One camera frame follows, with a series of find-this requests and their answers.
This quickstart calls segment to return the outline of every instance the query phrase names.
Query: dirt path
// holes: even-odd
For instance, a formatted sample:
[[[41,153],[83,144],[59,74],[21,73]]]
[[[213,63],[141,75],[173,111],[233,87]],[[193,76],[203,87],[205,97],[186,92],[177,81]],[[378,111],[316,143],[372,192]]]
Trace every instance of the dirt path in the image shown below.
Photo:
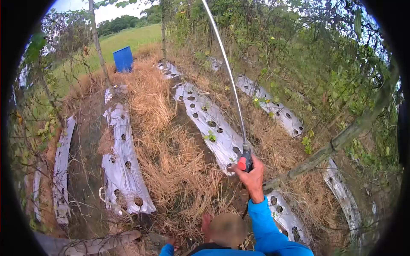
[[[105,207],[98,189],[103,185],[102,156],[98,146],[105,120],[104,95],[99,91],[80,103],[70,147],[68,169],[72,210],[67,234],[72,238],[101,237],[108,233]]]

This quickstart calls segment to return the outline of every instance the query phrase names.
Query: green grass field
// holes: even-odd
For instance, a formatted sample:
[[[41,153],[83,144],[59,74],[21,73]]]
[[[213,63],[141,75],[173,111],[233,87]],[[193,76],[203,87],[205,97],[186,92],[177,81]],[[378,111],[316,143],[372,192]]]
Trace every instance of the green grass field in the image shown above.
[[[124,29],[117,34],[102,37],[100,38],[100,45],[105,62],[108,65],[112,65],[114,64],[113,52],[126,46],[129,46],[131,51],[134,52],[143,44],[159,42],[160,40],[161,26],[159,24],[155,24],[141,28]],[[82,52],[81,55],[78,54],[77,56],[74,56],[74,58],[82,61]],[[89,55],[85,58],[91,71],[95,71],[100,68],[100,61],[98,59],[94,43],[90,46]],[[70,65],[70,63],[66,61],[56,67],[53,73],[58,78],[58,83],[55,88],[51,89],[58,93],[60,97],[63,97],[69,92],[70,84],[76,83],[73,75],[78,78],[81,74],[86,73],[86,68],[85,65],[81,65],[79,63]]]

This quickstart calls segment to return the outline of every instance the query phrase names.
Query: dry grass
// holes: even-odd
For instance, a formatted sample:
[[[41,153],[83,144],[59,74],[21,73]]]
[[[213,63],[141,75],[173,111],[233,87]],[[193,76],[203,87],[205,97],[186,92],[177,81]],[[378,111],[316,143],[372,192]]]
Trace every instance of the dry grass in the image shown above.
[[[215,73],[201,68],[189,48],[170,49],[168,55],[189,82],[210,92],[213,102],[225,111],[230,125],[240,133],[238,117],[227,75],[223,70]],[[260,108],[252,105],[251,99],[238,91],[248,138],[255,147],[255,154],[266,165],[265,180],[276,177],[297,166],[306,157],[301,138],[292,140],[286,131]],[[326,255],[335,247],[348,244],[348,226],[339,203],[327,187],[320,172],[303,175],[284,184],[282,191],[292,211],[299,216],[311,234],[312,248],[318,255]]]
[[[116,73],[114,78],[126,83],[130,91],[137,156],[158,211],[153,217],[154,229],[182,241],[198,238],[201,214],[234,211],[229,207],[231,198],[219,190],[222,172],[214,164],[205,163],[204,152],[187,127],[173,123],[177,108],[170,96],[170,82],[153,67],[158,55],[141,51],[136,54],[140,58],[134,62],[133,71]]]
[[[112,152],[111,148],[113,146],[114,146],[113,127],[106,127],[103,134],[101,135],[101,139],[98,144],[97,152],[100,155],[108,154]]]

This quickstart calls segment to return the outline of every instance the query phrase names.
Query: seedling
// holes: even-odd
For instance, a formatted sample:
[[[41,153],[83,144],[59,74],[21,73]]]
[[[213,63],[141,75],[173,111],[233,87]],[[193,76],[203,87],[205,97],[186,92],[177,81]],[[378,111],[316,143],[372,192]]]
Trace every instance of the seedling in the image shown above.
[[[216,142],[216,136],[211,130],[209,130],[208,135],[204,136],[204,140],[210,140],[211,142]]]

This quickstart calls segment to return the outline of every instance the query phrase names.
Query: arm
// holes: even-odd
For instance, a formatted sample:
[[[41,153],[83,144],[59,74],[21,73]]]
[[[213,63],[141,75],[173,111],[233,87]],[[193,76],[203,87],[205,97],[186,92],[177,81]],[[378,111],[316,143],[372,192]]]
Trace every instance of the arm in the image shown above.
[[[174,256],[174,251],[179,248],[179,242],[174,239],[170,238],[166,242],[166,245],[161,249],[161,253],[159,256]]]
[[[172,244],[164,245],[159,256],[174,256],[174,246]]]
[[[287,236],[279,232],[271,216],[268,199],[263,195],[263,163],[253,154],[252,162],[253,169],[249,173],[240,170],[237,166],[232,168],[246,186],[251,197],[248,211],[255,234],[255,250],[263,253],[279,252],[281,256],[313,256],[309,248],[296,242],[290,242]]]

